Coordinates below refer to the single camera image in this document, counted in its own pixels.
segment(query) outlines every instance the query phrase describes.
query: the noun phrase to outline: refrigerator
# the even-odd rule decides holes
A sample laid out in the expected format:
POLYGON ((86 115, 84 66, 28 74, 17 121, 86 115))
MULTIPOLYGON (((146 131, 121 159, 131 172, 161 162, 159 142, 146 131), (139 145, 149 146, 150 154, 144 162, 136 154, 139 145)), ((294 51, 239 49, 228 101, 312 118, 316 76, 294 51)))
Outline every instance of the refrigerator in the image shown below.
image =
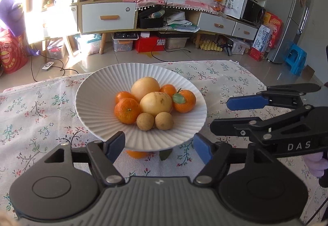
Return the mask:
POLYGON ((308 17, 311 0, 268 0, 266 10, 278 16, 283 22, 283 30, 276 48, 270 50, 267 59, 283 63, 288 56, 291 44, 298 40, 297 35, 308 17))

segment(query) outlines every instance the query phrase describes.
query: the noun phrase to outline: orange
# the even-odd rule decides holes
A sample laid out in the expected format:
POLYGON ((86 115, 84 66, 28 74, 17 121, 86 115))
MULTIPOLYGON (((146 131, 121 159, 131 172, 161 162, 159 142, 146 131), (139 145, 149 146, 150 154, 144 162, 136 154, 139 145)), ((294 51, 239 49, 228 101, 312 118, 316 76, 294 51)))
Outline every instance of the orange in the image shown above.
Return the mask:
POLYGON ((114 115, 120 122, 133 124, 141 113, 138 102, 132 98, 121 99, 114 108, 114 115))
POLYGON ((144 157, 148 157, 148 155, 149 155, 148 152, 138 152, 138 151, 132 151, 132 150, 127 150, 126 152, 130 157, 133 157, 135 159, 141 159, 144 157))
POLYGON ((186 102, 183 104, 178 104, 173 101, 173 107, 175 108, 175 110, 180 113, 187 113, 192 110, 196 105, 196 97, 194 93, 189 90, 181 90, 177 93, 182 95, 186 102))
POLYGON ((129 93, 127 91, 121 91, 116 94, 115 103, 117 104, 123 98, 132 98, 132 99, 136 100, 136 98, 131 93, 129 93))
POLYGON ((177 89, 171 84, 166 84, 163 85, 159 91, 172 97, 177 92, 177 89))

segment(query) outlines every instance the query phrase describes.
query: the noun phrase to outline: hand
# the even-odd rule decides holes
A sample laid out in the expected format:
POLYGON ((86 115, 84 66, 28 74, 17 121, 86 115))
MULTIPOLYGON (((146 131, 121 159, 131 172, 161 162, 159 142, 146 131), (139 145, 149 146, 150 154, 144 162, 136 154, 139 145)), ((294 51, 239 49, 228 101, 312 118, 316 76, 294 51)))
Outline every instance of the hand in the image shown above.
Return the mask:
POLYGON ((328 160, 322 158, 323 152, 302 156, 304 163, 309 167, 310 173, 315 177, 322 177, 324 170, 328 169, 328 160))

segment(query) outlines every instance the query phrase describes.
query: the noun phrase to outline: white plate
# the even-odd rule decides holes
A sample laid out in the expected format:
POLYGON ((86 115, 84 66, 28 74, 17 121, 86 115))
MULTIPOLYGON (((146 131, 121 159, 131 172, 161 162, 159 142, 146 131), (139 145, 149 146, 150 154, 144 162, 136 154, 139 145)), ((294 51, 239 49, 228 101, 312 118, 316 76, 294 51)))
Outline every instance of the white plate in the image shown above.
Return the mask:
POLYGON ((201 130, 207 116, 204 97, 196 86, 171 70, 142 63, 116 64, 91 74, 76 92, 75 108, 83 125, 96 137, 106 141, 123 131, 125 147, 134 151, 159 151, 181 145, 201 130), (174 126, 171 130, 141 131, 136 124, 121 123, 114 115, 115 95, 120 91, 130 92, 135 81, 147 76, 155 78, 160 86, 172 84, 196 96, 192 111, 172 113, 174 126))

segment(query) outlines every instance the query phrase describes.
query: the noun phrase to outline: round yellow fruit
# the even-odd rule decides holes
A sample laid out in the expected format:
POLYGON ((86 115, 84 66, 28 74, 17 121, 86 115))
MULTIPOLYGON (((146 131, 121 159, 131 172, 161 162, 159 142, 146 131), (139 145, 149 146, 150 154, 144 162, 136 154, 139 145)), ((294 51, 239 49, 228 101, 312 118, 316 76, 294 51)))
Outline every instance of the round yellow fruit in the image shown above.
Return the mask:
POLYGON ((172 98, 161 92, 151 92, 140 101, 142 112, 149 113, 154 117, 161 112, 170 112, 172 109, 172 98))
POLYGON ((154 126, 155 118, 149 113, 141 113, 137 117, 137 126, 142 131, 148 131, 154 126))
POLYGON ((173 124, 173 117, 168 112, 161 112, 155 118, 155 125, 160 130, 170 130, 173 124))
POLYGON ((158 92, 159 89, 160 86, 153 77, 143 77, 133 84, 131 94, 140 102, 146 94, 158 92))

